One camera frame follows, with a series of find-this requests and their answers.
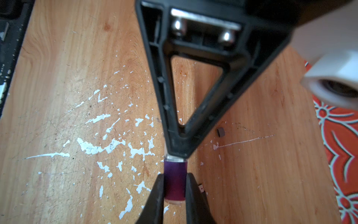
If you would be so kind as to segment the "purple usb drive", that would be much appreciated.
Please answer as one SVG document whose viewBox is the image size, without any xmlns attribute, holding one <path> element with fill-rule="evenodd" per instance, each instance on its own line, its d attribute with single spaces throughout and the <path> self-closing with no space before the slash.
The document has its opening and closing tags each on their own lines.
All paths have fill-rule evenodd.
<svg viewBox="0 0 358 224">
<path fill-rule="evenodd" d="M 164 160 L 164 198 L 171 204 L 180 204 L 186 196 L 187 161 L 165 158 Z"/>
</svg>

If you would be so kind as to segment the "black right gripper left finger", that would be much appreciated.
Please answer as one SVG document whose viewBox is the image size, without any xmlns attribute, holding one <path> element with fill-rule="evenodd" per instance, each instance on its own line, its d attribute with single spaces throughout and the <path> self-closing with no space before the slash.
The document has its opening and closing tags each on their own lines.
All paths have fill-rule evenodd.
<svg viewBox="0 0 358 224">
<path fill-rule="evenodd" d="M 164 175 L 159 174 L 136 224 L 163 224 Z"/>
</svg>

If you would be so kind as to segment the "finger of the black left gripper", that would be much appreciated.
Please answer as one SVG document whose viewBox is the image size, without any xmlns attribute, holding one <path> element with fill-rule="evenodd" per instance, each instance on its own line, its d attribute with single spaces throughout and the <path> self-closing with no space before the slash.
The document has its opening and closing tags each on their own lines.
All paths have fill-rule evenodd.
<svg viewBox="0 0 358 224">
<path fill-rule="evenodd" d="M 169 155 L 189 158 L 287 46 L 293 1 L 136 1 Z"/>
</svg>

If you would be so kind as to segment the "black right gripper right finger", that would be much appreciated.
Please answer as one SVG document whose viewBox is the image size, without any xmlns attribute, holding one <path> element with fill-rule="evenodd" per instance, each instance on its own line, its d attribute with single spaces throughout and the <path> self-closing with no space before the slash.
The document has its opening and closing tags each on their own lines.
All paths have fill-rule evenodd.
<svg viewBox="0 0 358 224">
<path fill-rule="evenodd" d="M 186 223 L 216 224 L 208 200 L 203 196 L 192 173 L 186 176 Z"/>
</svg>

